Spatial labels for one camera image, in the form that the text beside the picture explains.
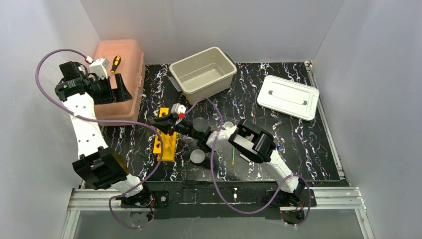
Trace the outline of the yellow test tube rack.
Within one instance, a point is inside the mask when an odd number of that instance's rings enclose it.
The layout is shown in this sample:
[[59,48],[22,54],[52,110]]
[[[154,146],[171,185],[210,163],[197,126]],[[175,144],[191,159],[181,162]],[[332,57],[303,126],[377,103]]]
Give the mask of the yellow test tube rack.
[[175,162],[176,148],[177,148],[177,133],[168,135],[157,129],[157,132],[162,138],[164,144],[161,144],[159,137],[156,135],[153,144],[153,154],[157,155],[157,160],[164,162]]

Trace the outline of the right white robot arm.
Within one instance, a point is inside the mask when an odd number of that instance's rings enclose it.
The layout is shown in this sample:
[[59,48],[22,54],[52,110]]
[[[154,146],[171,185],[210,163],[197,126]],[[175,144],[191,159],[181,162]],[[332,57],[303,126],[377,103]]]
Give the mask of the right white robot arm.
[[216,131],[204,118],[188,121],[176,113],[150,117],[148,120],[153,127],[167,135],[179,133],[197,140],[199,149],[206,153],[234,147],[245,161],[260,164],[270,173],[281,187],[276,196],[281,196],[282,204],[302,204],[304,180],[293,174],[277,151],[273,135],[263,128],[242,119],[237,125]]

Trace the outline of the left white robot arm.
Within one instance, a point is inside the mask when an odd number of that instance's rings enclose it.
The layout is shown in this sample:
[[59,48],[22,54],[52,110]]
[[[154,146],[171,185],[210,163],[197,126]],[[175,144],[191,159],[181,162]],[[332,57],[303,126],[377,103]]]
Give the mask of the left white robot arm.
[[121,155],[105,142],[95,115],[95,105],[132,100],[120,73],[115,75],[116,88],[110,77],[86,73],[78,62],[59,66],[63,78],[55,93],[63,106],[71,110],[71,122],[78,144],[74,171],[93,189],[115,189],[124,197],[133,197],[143,190],[141,180],[129,173]]

